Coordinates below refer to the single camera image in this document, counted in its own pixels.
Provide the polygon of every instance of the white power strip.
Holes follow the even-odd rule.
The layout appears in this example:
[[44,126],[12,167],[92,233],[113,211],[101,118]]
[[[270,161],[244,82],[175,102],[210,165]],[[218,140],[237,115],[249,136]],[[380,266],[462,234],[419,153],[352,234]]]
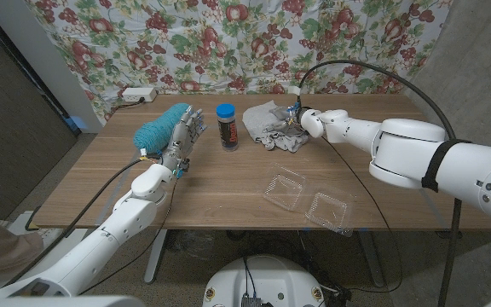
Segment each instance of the white power strip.
[[123,92],[123,98],[126,102],[138,102],[143,97],[145,102],[151,102],[157,96],[154,88],[128,88]]

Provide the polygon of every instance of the black strap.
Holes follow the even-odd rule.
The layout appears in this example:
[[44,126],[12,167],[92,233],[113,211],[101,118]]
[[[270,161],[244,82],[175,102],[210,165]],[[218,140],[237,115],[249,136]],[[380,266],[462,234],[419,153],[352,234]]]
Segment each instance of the black strap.
[[439,183],[436,182],[436,174],[439,171],[442,160],[444,159],[444,156],[447,155],[448,150],[450,150],[452,146],[462,142],[470,143],[471,141],[454,139],[448,140],[439,145],[439,147],[433,154],[433,157],[431,157],[430,165],[427,166],[425,176],[422,178],[423,188],[430,188],[435,192],[439,192]]

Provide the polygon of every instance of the gray cloth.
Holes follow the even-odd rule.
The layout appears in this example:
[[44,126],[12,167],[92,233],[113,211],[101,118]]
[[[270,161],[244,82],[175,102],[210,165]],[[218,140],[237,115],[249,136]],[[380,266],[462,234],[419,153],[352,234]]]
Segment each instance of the gray cloth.
[[281,112],[276,108],[279,107],[274,101],[250,107],[244,112],[242,121],[254,142],[261,142],[267,150],[278,147],[294,153],[308,141],[308,136],[293,126],[281,129],[282,120],[274,115],[281,117]]

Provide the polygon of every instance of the wooden table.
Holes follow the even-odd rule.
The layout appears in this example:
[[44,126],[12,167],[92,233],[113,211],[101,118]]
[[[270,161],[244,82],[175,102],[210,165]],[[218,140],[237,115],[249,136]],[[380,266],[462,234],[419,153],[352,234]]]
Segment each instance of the wooden table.
[[[377,95],[304,95],[304,106],[342,108],[350,117],[382,121],[388,118],[420,119],[425,117],[405,96]],[[203,108],[208,129],[190,154],[190,171],[179,180],[167,229],[320,229],[302,212],[285,211],[268,202],[259,192],[266,170],[278,162],[307,177],[310,184],[320,182],[356,196],[351,226],[354,229],[386,230],[374,202],[346,164],[323,139],[310,139],[296,153],[275,149],[267,151],[250,138],[242,113],[252,106],[274,100],[280,106],[294,104],[293,95],[255,96],[158,96],[152,103],[119,110],[90,144],[58,188],[33,218],[41,227],[66,227],[91,197],[121,167],[137,159],[132,143],[135,131],[143,123],[155,120],[171,105],[186,102]],[[222,149],[215,108],[230,102],[236,106],[239,133],[237,151]],[[378,202],[391,228],[396,230],[437,230],[450,225],[453,200],[445,194],[392,187],[368,173],[370,157],[347,144],[333,145],[350,164]],[[134,166],[115,180],[79,221],[79,228],[92,228],[107,218],[118,198],[130,189],[134,178],[150,162]],[[159,225],[164,213],[153,225]],[[491,229],[491,217],[464,205],[461,229]]]

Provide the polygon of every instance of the plastic clamshell container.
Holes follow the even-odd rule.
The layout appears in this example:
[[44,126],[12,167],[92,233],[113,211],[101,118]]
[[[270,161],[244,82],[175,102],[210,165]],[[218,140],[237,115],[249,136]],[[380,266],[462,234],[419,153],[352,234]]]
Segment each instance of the plastic clamshell container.
[[353,229],[349,226],[349,220],[355,197],[328,187],[317,187],[313,196],[306,218],[337,234],[350,237]]
[[306,178],[287,168],[273,164],[268,170],[268,183],[263,191],[266,200],[295,211],[305,190]]

